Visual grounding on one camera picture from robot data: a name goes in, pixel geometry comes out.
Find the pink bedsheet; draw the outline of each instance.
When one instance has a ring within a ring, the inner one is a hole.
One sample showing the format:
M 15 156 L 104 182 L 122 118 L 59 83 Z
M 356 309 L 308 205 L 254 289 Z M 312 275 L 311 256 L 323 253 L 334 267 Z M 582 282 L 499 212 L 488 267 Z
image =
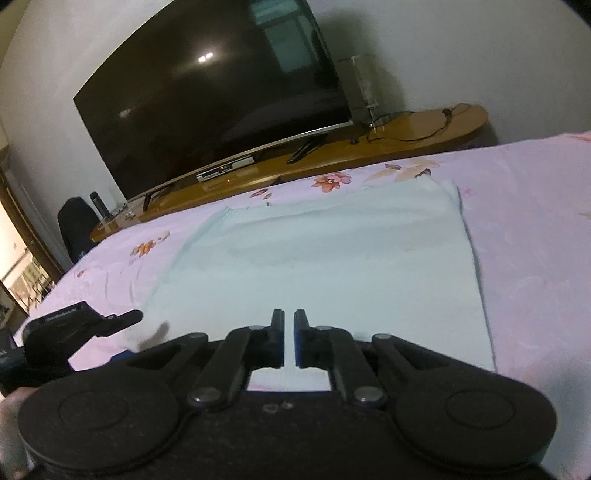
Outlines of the pink bedsheet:
M 389 161 L 245 193 L 133 226 L 83 258 L 31 318 L 81 300 L 102 314 L 139 308 L 187 237 L 223 207 L 346 194 L 412 177 L 426 167 L 434 179 L 451 179 L 460 191 L 498 372 L 538 388 L 558 411 L 558 431 L 543 465 L 558 478 L 587 478 L 591 132 Z M 95 338 L 72 357 L 72 364 L 90 368 L 123 349 L 122 335 Z

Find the television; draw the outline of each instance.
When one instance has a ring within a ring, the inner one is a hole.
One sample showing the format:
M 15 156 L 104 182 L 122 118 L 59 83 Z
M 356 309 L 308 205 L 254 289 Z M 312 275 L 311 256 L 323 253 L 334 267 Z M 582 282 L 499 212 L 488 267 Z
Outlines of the television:
M 128 200 L 351 124 L 305 0 L 174 0 L 74 102 Z

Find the round black disc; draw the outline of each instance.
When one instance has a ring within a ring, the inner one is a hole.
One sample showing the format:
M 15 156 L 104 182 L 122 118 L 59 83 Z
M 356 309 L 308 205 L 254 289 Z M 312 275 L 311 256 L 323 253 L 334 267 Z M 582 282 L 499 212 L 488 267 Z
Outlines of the round black disc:
M 72 471 L 112 471 L 163 444 L 178 403 L 152 372 L 80 372 L 45 385 L 22 405 L 18 427 L 37 458 Z
M 395 420 L 423 454 L 478 470 L 540 460 L 556 428 L 541 393 L 476 368 L 420 372 L 398 399 Z

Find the black chair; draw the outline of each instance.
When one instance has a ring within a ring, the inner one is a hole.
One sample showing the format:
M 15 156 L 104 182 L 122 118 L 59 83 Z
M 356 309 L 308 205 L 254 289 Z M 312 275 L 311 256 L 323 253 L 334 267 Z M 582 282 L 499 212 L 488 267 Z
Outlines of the black chair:
M 95 211 L 81 197 L 67 200 L 57 214 L 61 238 L 74 263 L 97 246 L 90 239 L 90 232 L 99 221 Z

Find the white wall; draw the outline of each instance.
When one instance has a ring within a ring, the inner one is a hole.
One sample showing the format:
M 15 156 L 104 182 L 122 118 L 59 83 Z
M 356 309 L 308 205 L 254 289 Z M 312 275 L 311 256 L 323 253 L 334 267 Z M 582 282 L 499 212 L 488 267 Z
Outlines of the white wall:
M 31 0 L 13 0 L 0 12 L 0 63 Z
M 334 59 L 373 53 L 390 108 L 460 102 L 501 142 L 591 130 L 591 28 L 561 0 L 309 0 Z
M 35 0 L 0 68 L 15 176 L 57 235 L 71 196 L 122 196 L 73 96 L 170 0 Z M 591 129 L 591 29 L 561 0 L 309 0 L 335 59 L 374 53 L 389 107 L 484 105 L 502 142 Z

